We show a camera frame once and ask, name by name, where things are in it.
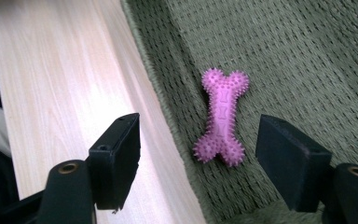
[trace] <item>green knit blanket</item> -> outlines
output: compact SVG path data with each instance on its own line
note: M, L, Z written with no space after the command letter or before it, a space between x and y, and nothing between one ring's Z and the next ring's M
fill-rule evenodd
M332 151L333 165L358 164L358 1L121 3L206 220L321 222L322 206L289 211L258 164L258 123L261 114L286 119ZM235 168L193 156L206 128L201 76L210 67L251 79L236 116L247 157Z

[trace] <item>wood grain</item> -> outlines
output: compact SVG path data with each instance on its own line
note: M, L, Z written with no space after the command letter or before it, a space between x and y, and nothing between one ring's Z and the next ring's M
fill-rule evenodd
M118 0L0 0L0 90L22 198L139 112L138 174L99 223L205 222Z

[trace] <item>green fabric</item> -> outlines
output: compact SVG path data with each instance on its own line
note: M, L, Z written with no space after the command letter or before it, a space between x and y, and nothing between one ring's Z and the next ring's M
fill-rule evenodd
M286 119L358 164L358 1L122 0L145 68L202 212L210 223L317 223L288 211L255 157L261 114ZM205 132L210 67L244 70L238 101L239 167L196 161Z

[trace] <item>pink dog toy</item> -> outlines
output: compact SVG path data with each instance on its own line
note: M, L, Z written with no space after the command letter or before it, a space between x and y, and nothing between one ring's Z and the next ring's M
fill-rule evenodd
M244 148L234 135L235 107L238 97L248 90L249 78L240 71L225 77L213 68L203 75L202 86L209 94L210 110L206 134L194 146L194 155L205 163L220 153L228 166L237 166L243 161Z

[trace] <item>gray fabric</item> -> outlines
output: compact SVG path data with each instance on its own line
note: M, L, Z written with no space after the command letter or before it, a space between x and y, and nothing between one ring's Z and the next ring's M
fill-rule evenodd
M258 122L261 114L286 119L331 150L333 165L358 163L358 1L122 0L122 6L207 221L320 220L320 213L292 213L282 203L255 157ZM200 80L210 67L244 70L251 79L236 117L247 158L236 168L193 156L208 111Z

